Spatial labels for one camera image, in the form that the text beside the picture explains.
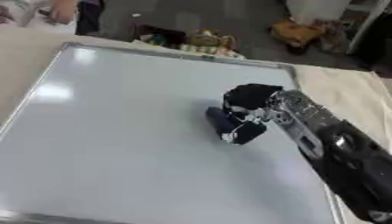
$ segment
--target clutter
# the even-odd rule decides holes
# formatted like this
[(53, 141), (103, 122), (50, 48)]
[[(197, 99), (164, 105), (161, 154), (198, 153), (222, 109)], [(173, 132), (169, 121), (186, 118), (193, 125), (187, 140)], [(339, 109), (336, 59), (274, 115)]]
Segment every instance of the clutter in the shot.
[(329, 53), (345, 53), (350, 41), (346, 35), (346, 27), (339, 21), (321, 21), (316, 24), (325, 27), (325, 33), (319, 38), (319, 48)]
[(186, 35), (182, 31), (167, 30), (150, 25), (139, 25), (135, 30), (135, 39), (154, 46), (245, 59), (243, 55), (235, 51), (236, 40), (230, 35), (221, 36), (217, 32), (209, 30), (197, 30)]

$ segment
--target person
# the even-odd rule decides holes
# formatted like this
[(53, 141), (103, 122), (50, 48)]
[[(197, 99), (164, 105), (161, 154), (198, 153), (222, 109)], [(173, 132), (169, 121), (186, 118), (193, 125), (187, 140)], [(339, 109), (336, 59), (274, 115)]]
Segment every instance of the person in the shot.
[(78, 9), (76, 35), (90, 35), (99, 31), (99, 17), (103, 10), (102, 0), (53, 0), (49, 18), (56, 23), (69, 24)]
[[(135, 25), (132, 21), (131, 1), (128, 0), (50, 0), (49, 18), (56, 23), (69, 24), (76, 10), (79, 16), (76, 35), (131, 41)], [(6, 8), (0, 9), (0, 20), (11, 19)]]

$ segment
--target whiteboard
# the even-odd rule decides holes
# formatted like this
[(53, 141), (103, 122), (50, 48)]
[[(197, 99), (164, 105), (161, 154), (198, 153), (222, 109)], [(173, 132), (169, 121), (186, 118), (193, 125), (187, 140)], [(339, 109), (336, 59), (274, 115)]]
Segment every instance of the whiteboard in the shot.
[(323, 183), (273, 123), (224, 143), (205, 110), (263, 63), (69, 44), (3, 128), (0, 213), (136, 224), (331, 224)]

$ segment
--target hand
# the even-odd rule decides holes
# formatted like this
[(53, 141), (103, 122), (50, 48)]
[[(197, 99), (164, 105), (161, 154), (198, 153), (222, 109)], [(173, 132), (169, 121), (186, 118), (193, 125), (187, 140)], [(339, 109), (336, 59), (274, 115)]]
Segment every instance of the hand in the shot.
[(76, 0), (54, 0), (49, 18), (56, 23), (67, 25), (74, 20)]
[(0, 5), (0, 24), (7, 24), (9, 20), (14, 20), (7, 7)]

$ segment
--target metallic part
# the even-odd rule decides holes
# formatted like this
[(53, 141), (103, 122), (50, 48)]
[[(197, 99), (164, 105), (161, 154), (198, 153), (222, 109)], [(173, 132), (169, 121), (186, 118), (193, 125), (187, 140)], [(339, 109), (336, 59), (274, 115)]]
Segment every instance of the metallic part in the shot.
[(392, 219), (392, 213), (384, 213), (379, 211), (370, 211), (369, 216), (372, 217), (375, 222), (380, 223), (390, 221)]
[(293, 84), (297, 86), (298, 84), (295, 83), (295, 70), (292, 66), (288, 64), (276, 63), (276, 62), (269, 62), (269, 61), (261, 61), (261, 60), (245, 60), (245, 59), (229, 59), (229, 58), (217, 58), (211, 57), (211, 55), (192, 55), (192, 54), (181, 54), (177, 52), (157, 52), (152, 50), (141, 50), (141, 49), (126, 49), (120, 47), (113, 47), (113, 46), (101, 46), (101, 45), (94, 45), (90, 43), (81, 43), (81, 42), (66, 42), (63, 44), (63, 48), (67, 48), (69, 46), (77, 46), (77, 47), (98, 47), (98, 48), (105, 48), (112, 51), (119, 51), (119, 52), (128, 52), (140, 55), (150, 55), (150, 56), (158, 56), (158, 57), (166, 57), (166, 58), (173, 58), (173, 59), (182, 59), (182, 60), (202, 60), (208, 61), (213, 63), (222, 63), (222, 64), (231, 64), (231, 65), (239, 65), (239, 66), (246, 66), (246, 67), (266, 67), (278, 70), (285, 70), (293, 80)]
[(275, 112), (273, 120), (298, 144), (305, 155), (313, 159), (323, 157), (323, 145), (315, 133), (339, 123), (338, 118), (297, 90), (274, 94), (269, 107), (272, 111), (281, 112)]

